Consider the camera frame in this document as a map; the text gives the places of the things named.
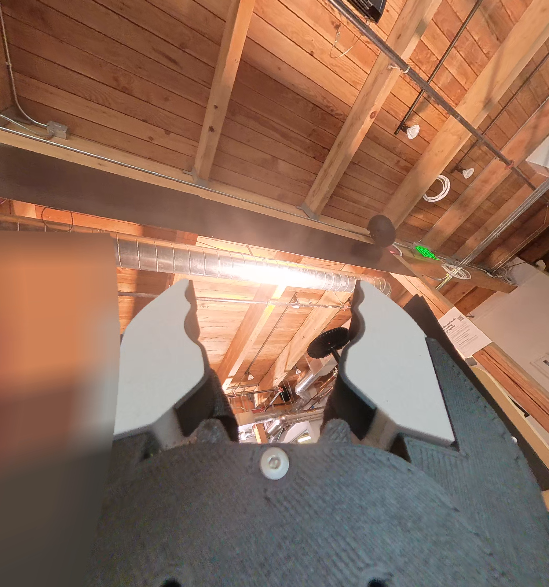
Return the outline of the curved metal conduit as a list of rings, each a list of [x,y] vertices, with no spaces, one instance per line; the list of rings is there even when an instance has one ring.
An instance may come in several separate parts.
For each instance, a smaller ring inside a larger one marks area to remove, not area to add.
[[[6,59],[6,69],[7,69],[7,73],[9,76],[9,82],[10,82],[10,87],[11,87],[11,91],[12,91],[12,97],[14,100],[14,105],[15,105],[17,111],[19,112],[19,114],[24,119],[31,122],[35,126],[38,126],[44,130],[47,130],[47,124],[41,123],[41,122],[35,120],[34,118],[32,118],[31,116],[29,116],[29,114],[27,114],[23,110],[23,108],[20,104],[19,97],[17,95],[13,66],[12,66],[12,61],[11,61],[11,56],[10,56],[10,51],[9,51],[7,30],[6,30],[6,26],[5,26],[5,20],[4,20],[4,16],[3,16],[1,1],[0,1],[0,32],[1,32],[1,36],[2,36],[3,48],[4,48],[4,52],[5,52],[5,59]]]

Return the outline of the grey metal strut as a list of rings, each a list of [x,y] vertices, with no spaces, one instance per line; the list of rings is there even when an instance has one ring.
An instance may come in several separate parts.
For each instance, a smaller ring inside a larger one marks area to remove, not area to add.
[[[535,189],[524,185],[498,209],[454,254],[464,269],[458,279],[447,276],[437,289],[455,303],[475,288],[510,292],[510,278],[502,267],[515,253],[549,227],[549,168],[532,164]]]

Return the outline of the black steel beam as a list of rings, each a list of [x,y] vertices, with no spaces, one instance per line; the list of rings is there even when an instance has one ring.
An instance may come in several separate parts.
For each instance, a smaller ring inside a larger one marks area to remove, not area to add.
[[[413,276],[368,242],[4,144],[0,197]]]

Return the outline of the black round disc stand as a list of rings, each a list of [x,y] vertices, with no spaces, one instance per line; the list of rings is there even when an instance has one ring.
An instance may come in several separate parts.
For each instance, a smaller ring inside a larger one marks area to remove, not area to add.
[[[339,363],[339,351],[350,342],[350,330],[336,327],[319,334],[307,348],[307,355],[312,359],[323,359],[331,355]]]

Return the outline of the white paper notice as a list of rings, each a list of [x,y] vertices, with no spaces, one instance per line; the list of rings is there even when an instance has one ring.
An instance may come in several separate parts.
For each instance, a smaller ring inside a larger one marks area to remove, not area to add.
[[[492,343],[492,340],[456,307],[438,319],[455,349],[464,358],[474,356]]]

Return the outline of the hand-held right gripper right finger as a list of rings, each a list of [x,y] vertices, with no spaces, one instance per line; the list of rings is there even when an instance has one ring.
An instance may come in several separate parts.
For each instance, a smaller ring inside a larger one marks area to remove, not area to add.
[[[417,323],[361,281],[353,295],[350,337],[338,364],[338,416],[353,434],[384,450],[400,435],[451,447],[454,430]]]

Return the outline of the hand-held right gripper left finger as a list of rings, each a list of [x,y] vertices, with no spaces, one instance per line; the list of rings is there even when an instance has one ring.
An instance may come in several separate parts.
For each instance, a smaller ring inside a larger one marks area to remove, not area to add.
[[[148,433],[160,449],[172,449],[209,418],[209,361],[199,336],[188,279],[131,321],[119,350],[115,441]]]

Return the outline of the narrow silver air duct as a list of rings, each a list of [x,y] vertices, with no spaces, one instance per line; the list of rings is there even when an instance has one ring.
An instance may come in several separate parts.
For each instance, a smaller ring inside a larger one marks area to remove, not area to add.
[[[276,399],[287,399],[282,406],[268,404],[266,410],[242,423],[239,415],[241,443],[315,442],[316,429],[322,423],[324,408],[337,378],[337,364],[324,366],[318,373],[308,371],[294,388],[281,389]]]

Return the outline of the ceiling sprinkler pipe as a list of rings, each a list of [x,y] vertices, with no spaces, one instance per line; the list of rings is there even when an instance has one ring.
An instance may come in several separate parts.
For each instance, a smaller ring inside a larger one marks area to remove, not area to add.
[[[434,90],[429,82],[410,69],[405,59],[398,56],[393,48],[364,25],[343,2],[331,1],[331,4],[344,14],[368,40],[381,49],[388,58],[385,69],[392,65],[397,67],[448,114],[443,127],[385,206],[383,214],[388,216],[396,226],[406,219],[470,135],[484,143],[505,164],[510,164],[510,161],[478,132],[477,126],[548,39],[549,1],[531,2],[456,108]]]

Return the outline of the black ceiling device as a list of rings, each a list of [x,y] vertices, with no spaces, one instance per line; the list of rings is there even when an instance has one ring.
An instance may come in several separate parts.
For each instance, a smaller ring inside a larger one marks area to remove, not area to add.
[[[328,1],[341,15],[378,24],[387,1]]]

